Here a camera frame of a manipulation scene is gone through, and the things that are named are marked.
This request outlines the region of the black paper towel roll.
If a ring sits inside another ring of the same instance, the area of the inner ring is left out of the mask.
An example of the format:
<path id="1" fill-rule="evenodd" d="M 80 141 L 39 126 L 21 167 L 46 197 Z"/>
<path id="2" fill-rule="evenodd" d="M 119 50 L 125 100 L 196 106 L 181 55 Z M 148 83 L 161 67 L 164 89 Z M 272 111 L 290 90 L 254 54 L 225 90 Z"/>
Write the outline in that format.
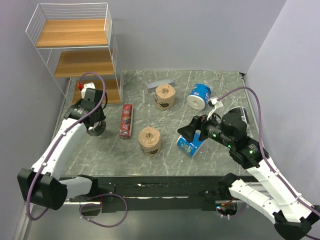
<path id="1" fill-rule="evenodd" d="M 89 127 L 87 133 L 90 136 L 99 136 L 106 129 L 106 122 L 104 120 L 96 122 L 93 126 Z"/>
<path id="2" fill-rule="evenodd" d="M 249 120 L 249 117 L 248 117 L 247 110 L 242 106 L 238 106 L 238 107 L 234 108 L 234 111 L 236 111 L 237 113 L 240 114 L 242 121 L 246 123 L 246 129 L 249 130 L 249 128 L 250 128 L 250 120 Z"/>

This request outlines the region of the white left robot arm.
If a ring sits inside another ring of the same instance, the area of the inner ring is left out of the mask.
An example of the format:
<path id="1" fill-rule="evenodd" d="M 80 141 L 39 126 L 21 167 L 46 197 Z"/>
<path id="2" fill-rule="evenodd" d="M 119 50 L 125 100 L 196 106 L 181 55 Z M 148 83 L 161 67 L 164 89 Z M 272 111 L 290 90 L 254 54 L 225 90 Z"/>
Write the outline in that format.
<path id="1" fill-rule="evenodd" d="M 79 175 L 61 180 L 63 168 L 80 139 L 89 134 L 101 135 L 105 114 L 101 106 L 106 93 L 87 88 L 84 97 L 68 108 L 60 129 L 41 158 L 30 169 L 17 175 L 23 199 L 48 209 L 58 210 L 67 199 L 83 196 L 94 201 L 99 195 L 95 177 Z"/>

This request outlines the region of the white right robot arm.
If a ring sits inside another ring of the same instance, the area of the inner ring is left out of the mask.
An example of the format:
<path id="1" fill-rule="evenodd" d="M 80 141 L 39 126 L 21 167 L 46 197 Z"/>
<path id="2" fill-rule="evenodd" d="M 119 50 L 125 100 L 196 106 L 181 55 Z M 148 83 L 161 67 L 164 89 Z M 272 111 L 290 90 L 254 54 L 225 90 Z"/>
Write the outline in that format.
<path id="1" fill-rule="evenodd" d="M 289 190 L 288 181 L 272 158 L 263 158 L 267 151 L 247 135 L 247 124 L 239 114 L 196 115 L 188 125 L 177 130 L 189 143 L 194 140 L 196 131 L 200 132 L 200 141 L 210 138 L 227 147 L 231 158 L 269 193 L 264 195 L 237 175 L 228 173 L 218 182 L 218 193 L 223 199 L 234 197 L 256 209 L 272 222 L 285 240 L 300 240 L 308 235 L 312 225 L 320 219 L 320 207 L 312 205 L 297 191 Z"/>

